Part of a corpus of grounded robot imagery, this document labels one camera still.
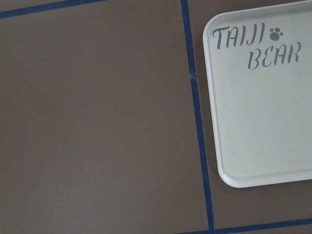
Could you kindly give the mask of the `white rectangular bear tray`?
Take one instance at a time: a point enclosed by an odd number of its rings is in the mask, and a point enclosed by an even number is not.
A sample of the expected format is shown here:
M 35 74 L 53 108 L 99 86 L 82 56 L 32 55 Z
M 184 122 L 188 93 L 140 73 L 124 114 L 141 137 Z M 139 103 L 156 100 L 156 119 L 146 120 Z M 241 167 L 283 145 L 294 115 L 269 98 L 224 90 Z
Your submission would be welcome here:
M 218 14 L 203 48 L 221 179 L 235 188 L 311 179 L 311 1 Z

